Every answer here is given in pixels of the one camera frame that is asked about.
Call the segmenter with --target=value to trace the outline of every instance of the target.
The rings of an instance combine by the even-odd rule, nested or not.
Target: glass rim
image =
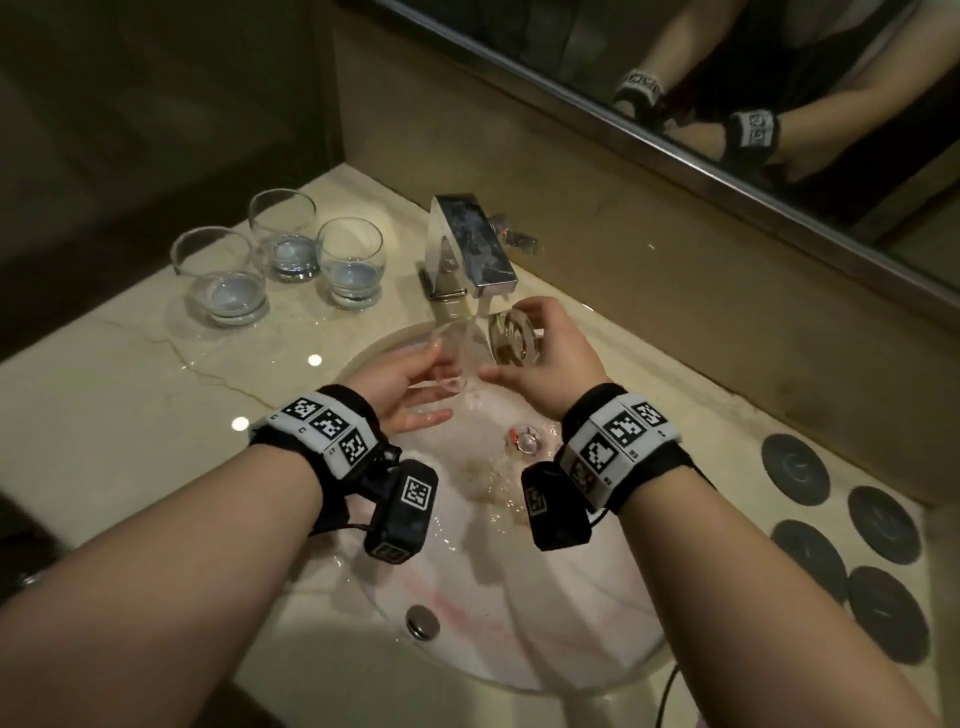
[[[355,261],[358,262],[358,263],[362,263],[364,260],[370,260],[374,255],[376,255],[377,253],[379,253],[380,251],[383,250],[383,232],[380,230],[380,228],[378,228],[376,225],[374,225],[370,220],[368,220],[368,219],[365,218],[365,217],[357,217],[357,216],[355,216],[355,215],[344,215],[343,217],[334,217],[334,218],[331,218],[330,220],[327,220],[325,223],[323,223],[323,224],[320,226],[320,229],[317,231],[317,245],[320,246],[320,249],[321,249],[324,253],[326,253],[327,255],[329,255],[330,257],[332,257],[334,260],[347,260],[346,258],[340,257],[339,255],[334,255],[333,253],[331,253],[331,252],[324,246],[323,241],[320,239],[320,238],[324,235],[324,230],[326,230],[326,226],[327,226],[327,225],[330,225],[331,223],[342,223],[342,222],[344,222],[345,220],[351,220],[351,221],[354,221],[354,220],[355,220],[355,221],[358,221],[358,222],[363,223],[364,225],[369,225],[371,228],[373,228],[373,229],[376,231],[376,236],[377,236],[377,238],[379,238],[379,240],[380,240],[380,243],[376,246],[376,250],[375,250],[375,251],[373,251],[373,252],[370,253],[369,255],[364,255],[364,256],[361,257],[361,258],[356,258],[356,257],[355,257],[353,260],[355,260]]]
[[[214,232],[214,231],[221,232],[222,233],[222,235],[220,236],[221,238],[228,237],[230,235],[236,235],[241,240],[243,240],[247,244],[247,256],[244,258],[241,268],[247,268],[248,266],[250,266],[251,258],[256,248],[251,242],[251,240],[243,232],[236,230],[234,228],[225,228],[222,225],[201,225],[198,228],[191,228],[190,230],[184,231],[181,234],[179,234],[177,236],[177,239],[174,240],[174,244],[170,246],[170,263],[173,266],[174,273],[176,273],[178,276],[190,276],[191,278],[199,278],[200,276],[206,275],[206,273],[197,272],[197,270],[194,269],[192,266],[184,266],[182,262],[178,262],[177,252],[178,252],[178,248],[180,247],[180,244],[191,235],[194,235],[198,232]],[[198,253],[202,249],[203,248],[199,248],[193,253]],[[189,255],[185,255],[182,260],[186,260],[188,257]]]
[[[301,223],[301,224],[299,224],[299,225],[293,226],[293,229],[292,229],[291,231],[299,231],[301,228],[307,227],[307,226],[317,217],[317,203],[315,203],[315,202],[313,201],[313,198],[310,197],[310,195],[306,194],[306,192],[300,192],[298,189],[292,189],[292,188],[290,188],[290,187],[271,187],[270,189],[262,189],[262,190],[260,190],[260,191],[257,192],[255,195],[253,195],[253,196],[250,198],[250,201],[247,203],[247,223],[250,225],[251,231],[253,230],[253,221],[256,219],[256,217],[257,217],[260,213],[262,213],[262,212],[270,209],[269,207],[264,207],[262,210],[260,210],[260,212],[258,212],[257,214],[254,215],[254,214],[253,214],[253,206],[256,204],[256,202],[257,202],[262,196],[264,196],[264,195],[269,195],[269,194],[272,194],[272,193],[275,193],[275,192],[288,192],[288,193],[290,193],[290,196],[291,196],[291,197],[303,198],[304,200],[306,200],[306,201],[310,204],[310,207],[311,207],[311,209],[313,210],[313,212],[310,214],[310,220],[306,220],[305,222],[303,222],[303,223]],[[265,231],[270,231],[270,232],[288,232],[288,230],[284,230],[284,229],[282,229],[282,228],[271,228],[269,225],[264,225],[263,223],[257,223],[256,225],[257,225],[259,228],[262,228],[262,229],[265,230]]]

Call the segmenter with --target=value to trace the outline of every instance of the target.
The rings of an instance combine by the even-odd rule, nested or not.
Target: left hand
[[[672,127],[663,133],[679,144],[713,161],[720,161],[727,146],[723,124],[707,124],[696,121],[685,127]]]
[[[388,437],[445,423],[453,417],[450,409],[411,411],[453,397],[453,392],[441,386],[413,387],[434,378],[434,367],[444,364],[441,351],[441,342],[433,341],[417,349],[380,354],[350,375],[344,385],[370,404]]]

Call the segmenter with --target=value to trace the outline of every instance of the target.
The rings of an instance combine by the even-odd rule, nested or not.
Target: right forearm
[[[620,520],[711,724],[937,724],[844,611],[694,471],[645,483]]]
[[[637,68],[656,76],[669,92],[713,52],[742,8],[742,0],[691,0],[667,23]]]

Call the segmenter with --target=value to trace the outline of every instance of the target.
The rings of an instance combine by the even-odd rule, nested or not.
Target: mirror
[[[960,0],[408,0],[960,288]]]

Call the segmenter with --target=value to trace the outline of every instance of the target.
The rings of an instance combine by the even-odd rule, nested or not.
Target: faucet spout
[[[420,273],[432,300],[466,294],[489,300],[516,289],[514,266],[480,203],[470,194],[433,198]]]

